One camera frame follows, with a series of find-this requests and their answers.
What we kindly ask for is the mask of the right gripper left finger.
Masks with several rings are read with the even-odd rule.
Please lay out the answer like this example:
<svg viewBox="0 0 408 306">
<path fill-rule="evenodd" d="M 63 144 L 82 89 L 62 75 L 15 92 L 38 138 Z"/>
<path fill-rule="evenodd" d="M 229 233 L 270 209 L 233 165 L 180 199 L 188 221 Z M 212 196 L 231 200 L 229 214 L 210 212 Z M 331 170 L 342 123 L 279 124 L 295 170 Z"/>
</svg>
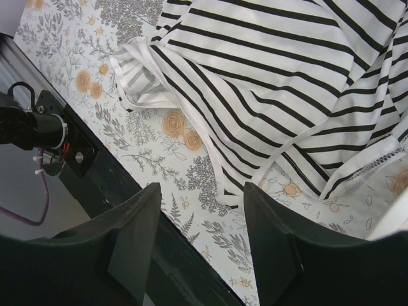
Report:
<svg viewBox="0 0 408 306">
<path fill-rule="evenodd" d="M 141 305 L 160 211 L 152 183 L 52 238 L 1 237 L 1 304 Z"/>
</svg>

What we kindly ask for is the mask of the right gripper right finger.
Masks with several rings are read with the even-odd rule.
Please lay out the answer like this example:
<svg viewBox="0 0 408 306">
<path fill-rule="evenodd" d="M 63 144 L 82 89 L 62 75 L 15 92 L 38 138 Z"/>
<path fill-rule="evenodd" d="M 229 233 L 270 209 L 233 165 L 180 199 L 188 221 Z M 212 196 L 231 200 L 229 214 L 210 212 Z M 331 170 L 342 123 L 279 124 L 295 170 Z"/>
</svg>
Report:
<svg viewBox="0 0 408 306">
<path fill-rule="evenodd" d="M 407 232 L 372 242 L 319 225 L 244 186 L 261 305 L 406 305 Z"/>
</svg>

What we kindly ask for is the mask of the black white striped tank top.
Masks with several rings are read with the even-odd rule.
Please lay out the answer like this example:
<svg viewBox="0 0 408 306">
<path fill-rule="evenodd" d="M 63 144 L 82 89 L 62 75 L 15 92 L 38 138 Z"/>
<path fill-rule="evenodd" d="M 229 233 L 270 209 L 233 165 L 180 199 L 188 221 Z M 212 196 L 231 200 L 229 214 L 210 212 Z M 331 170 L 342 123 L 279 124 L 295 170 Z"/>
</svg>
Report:
<svg viewBox="0 0 408 306">
<path fill-rule="evenodd" d="M 229 207 L 272 165 L 326 200 L 407 155 L 406 1 L 168 1 L 111 64 L 126 110 L 183 112 Z"/>
</svg>

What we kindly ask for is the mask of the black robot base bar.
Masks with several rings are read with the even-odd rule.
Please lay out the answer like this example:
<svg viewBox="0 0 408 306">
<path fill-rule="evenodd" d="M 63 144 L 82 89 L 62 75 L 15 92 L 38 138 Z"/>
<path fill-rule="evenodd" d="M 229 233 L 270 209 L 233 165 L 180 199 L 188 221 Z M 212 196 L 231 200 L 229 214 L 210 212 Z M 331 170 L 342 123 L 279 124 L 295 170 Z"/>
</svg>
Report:
<svg viewBox="0 0 408 306">
<path fill-rule="evenodd" d="M 132 138 L 131 119 L 155 124 L 158 111 L 123 113 L 96 104 L 64 107 L 65 115 L 97 150 L 81 177 L 69 166 L 61 180 L 91 217 L 159 182 L 162 212 L 147 294 L 156 305 L 257 305 L 245 217 L 215 198 L 214 171 L 204 152 L 185 161 L 160 151 L 155 140 Z"/>
</svg>

